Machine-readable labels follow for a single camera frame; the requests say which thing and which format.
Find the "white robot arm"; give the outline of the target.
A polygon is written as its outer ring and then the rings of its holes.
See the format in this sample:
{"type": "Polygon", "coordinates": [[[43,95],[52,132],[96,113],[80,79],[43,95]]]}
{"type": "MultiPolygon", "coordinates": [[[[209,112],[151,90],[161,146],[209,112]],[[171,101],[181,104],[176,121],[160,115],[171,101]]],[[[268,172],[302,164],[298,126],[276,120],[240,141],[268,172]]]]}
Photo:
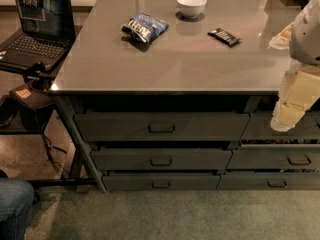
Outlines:
{"type": "Polygon", "coordinates": [[[320,98],[320,0],[309,0],[295,20],[269,44],[287,38],[292,58],[281,80],[270,127],[277,132],[293,129],[320,98]]]}

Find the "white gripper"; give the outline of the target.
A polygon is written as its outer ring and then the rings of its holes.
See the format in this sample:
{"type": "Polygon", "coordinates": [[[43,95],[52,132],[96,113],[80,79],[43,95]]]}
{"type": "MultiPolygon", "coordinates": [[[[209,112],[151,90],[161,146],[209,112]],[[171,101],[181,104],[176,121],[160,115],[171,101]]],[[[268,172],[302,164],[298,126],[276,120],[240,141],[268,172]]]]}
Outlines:
{"type": "Polygon", "coordinates": [[[277,132],[293,129],[320,97],[320,67],[292,62],[279,90],[270,126],[277,132]]]}

